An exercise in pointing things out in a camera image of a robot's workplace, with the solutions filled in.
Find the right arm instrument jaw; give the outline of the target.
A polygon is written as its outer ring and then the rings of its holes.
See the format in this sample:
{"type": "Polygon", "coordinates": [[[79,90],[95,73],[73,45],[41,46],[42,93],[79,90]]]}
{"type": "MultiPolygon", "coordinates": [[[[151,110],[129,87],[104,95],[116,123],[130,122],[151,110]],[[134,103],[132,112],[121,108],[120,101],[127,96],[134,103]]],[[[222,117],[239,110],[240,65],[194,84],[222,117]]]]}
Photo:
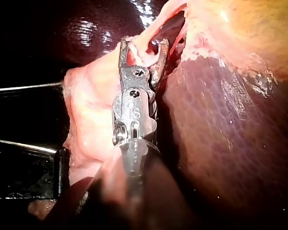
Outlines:
{"type": "Polygon", "coordinates": [[[130,42],[131,38],[129,36],[123,37],[120,42],[119,70],[121,71],[130,71],[131,69],[131,66],[127,63],[130,42]]]}
{"type": "Polygon", "coordinates": [[[162,78],[162,76],[164,75],[164,70],[168,58],[168,51],[169,51],[169,41],[167,39],[163,39],[158,44],[157,62],[149,68],[151,75],[150,82],[152,88],[158,87],[158,83],[162,78]]]}

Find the right arm instrument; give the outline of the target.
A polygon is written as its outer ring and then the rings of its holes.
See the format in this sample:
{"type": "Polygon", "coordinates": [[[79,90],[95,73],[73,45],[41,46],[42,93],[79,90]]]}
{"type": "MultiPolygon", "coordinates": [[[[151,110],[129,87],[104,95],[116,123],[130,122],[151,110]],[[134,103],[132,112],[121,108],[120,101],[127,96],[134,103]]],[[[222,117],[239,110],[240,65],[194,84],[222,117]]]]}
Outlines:
{"type": "Polygon", "coordinates": [[[144,67],[119,68],[121,92],[112,107],[113,136],[117,145],[129,139],[146,139],[156,144],[155,93],[149,86],[150,72],[144,67]]]}

